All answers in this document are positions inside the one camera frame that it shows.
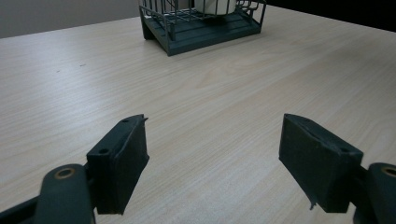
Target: basket base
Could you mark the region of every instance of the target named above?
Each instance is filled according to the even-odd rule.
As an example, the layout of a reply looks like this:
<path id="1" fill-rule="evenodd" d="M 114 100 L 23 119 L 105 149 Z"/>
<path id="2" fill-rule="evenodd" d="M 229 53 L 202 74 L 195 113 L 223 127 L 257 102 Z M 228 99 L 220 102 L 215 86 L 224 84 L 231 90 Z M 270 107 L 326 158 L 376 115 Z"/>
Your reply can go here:
<path id="1" fill-rule="evenodd" d="M 177 20 L 168 34 L 161 21 L 142 17 L 146 39 L 157 39 L 168 56 L 200 49 L 236 38 L 259 34 L 260 24 L 244 11 L 205 20 Z"/>

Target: wire basket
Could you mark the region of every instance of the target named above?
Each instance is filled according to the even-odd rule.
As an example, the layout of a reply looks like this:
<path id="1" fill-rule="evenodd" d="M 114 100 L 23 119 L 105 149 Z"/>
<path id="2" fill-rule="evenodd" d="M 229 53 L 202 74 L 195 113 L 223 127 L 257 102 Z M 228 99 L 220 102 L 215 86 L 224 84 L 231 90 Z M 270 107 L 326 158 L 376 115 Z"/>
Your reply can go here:
<path id="1" fill-rule="evenodd" d="M 259 34 L 265 8 L 265 0 L 142 0 L 139 11 L 145 39 L 172 56 Z"/>

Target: table surface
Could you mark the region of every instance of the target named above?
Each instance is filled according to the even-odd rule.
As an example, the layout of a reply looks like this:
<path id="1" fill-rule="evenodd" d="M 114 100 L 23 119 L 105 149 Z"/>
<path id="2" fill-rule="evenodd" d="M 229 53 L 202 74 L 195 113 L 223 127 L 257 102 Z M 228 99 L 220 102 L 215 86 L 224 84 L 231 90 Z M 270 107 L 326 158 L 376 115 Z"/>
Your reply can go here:
<path id="1" fill-rule="evenodd" d="M 0 209 L 145 114 L 150 161 L 98 223 L 351 223 L 278 160 L 283 115 L 396 163 L 396 34 L 268 7 L 262 33 L 173 57 L 139 18 L 0 39 Z"/>

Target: wooden table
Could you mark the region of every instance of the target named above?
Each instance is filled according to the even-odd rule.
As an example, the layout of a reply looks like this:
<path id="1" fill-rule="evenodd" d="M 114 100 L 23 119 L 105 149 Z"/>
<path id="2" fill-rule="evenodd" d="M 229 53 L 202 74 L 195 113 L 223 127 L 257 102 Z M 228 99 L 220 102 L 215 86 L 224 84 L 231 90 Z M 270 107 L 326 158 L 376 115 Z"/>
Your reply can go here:
<path id="1" fill-rule="evenodd" d="M 396 34 L 268 7 L 262 33 L 167 57 L 139 18 L 0 39 L 0 210 L 145 114 L 150 161 L 98 223 L 351 223 L 278 160 L 284 113 L 396 163 Z"/>

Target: screw hole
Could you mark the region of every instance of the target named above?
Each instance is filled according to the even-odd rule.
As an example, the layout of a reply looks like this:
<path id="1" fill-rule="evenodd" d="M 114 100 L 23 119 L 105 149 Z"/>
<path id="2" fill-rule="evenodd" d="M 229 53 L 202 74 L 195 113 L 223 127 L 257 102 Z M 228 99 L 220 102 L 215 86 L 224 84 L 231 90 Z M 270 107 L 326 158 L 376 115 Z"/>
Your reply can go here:
<path id="1" fill-rule="evenodd" d="M 108 150 L 107 148 L 102 148 L 102 149 L 99 150 L 99 153 L 100 153 L 100 154 L 107 154 L 108 151 L 109 151 L 109 150 Z"/>
<path id="2" fill-rule="evenodd" d="M 396 177 L 396 169 L 392 167 L 384 167 L 382 168 L 382 172 L 384 172 L 387 175 Z"/>
<path id="3" fill-rule="evenodd" d="M 345 147 L 341 147 L 340 149 L 341 149 L 342 152 L 349 152 L 349 150 L 347 148 L 345 148 Z"/>
<path id="4" fill-rule="evenodd" d="M 73 169 L 73 168 L 69 168 L 69 167 L 63 168 L 62 170 L 56 172 L 55 178 L 66 179 L 66 178 L 72 176 L 74 174 L 74 172 L 75 172 L 75 169 Z"/>

